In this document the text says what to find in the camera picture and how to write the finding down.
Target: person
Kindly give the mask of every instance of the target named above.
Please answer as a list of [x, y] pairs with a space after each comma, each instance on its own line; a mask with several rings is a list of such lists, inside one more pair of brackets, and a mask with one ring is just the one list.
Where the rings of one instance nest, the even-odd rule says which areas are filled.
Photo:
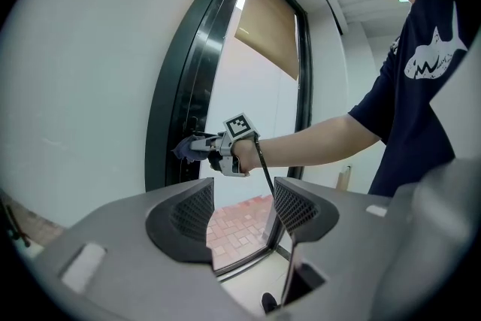
[[[369, 194], [392, 197], [400, 185], [417, 182], [454, 158], [429, 102], [469, 50], [479, 28], [480, 7], [476, 0], [409, 1], [401, 35], [371, 91], [346, 115], [260, 141], [268, 167], [323, 165], [382, 141], [386, 149]], [[232, 152], [242, 172], [261, 166], [252, 141], [238, 141]], [[278, 307], [269, 293], [262, 297], [262, 306], [266, 312]]]

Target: sleeve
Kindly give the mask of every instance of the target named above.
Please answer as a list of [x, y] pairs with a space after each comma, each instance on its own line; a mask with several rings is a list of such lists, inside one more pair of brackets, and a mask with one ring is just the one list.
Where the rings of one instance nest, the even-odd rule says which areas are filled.
[[389, 139], [395, 112], [394, 63], [398, 42], [399, 38], [389, 49], [387, 59], [371, 91], [349, 112], [352, 118], [380, 137], [384, 144]]

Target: mesh grille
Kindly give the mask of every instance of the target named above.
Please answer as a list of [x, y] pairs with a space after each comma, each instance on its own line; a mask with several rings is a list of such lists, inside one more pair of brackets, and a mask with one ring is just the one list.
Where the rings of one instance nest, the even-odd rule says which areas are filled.
[[213, 208], [213, 189], [207, 186], [177, 204], [171, 212], [171, 222], [186, 237], [205, 244], [207, 224]]
[[311, 201], [280, 184], [276, 185], [274, 207], [289, 235], [319, 213]]

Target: ceiling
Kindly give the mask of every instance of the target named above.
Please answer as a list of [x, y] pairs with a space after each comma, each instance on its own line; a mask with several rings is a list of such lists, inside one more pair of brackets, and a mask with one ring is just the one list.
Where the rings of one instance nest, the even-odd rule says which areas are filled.
[[337, 0], [348, 23], [360, 22], [368, 38], [397, 35], [410, 11], [398, 0]]

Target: red brick pavement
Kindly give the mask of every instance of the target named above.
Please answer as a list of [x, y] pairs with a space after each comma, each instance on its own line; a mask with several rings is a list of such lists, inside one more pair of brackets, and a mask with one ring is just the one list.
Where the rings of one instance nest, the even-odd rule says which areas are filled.
[[255, 197], [213, 212], [207, 227], [207, 246], [214, 269], [249, 256], [265, 245], [262, 233], [272, 205], [272, 195]]

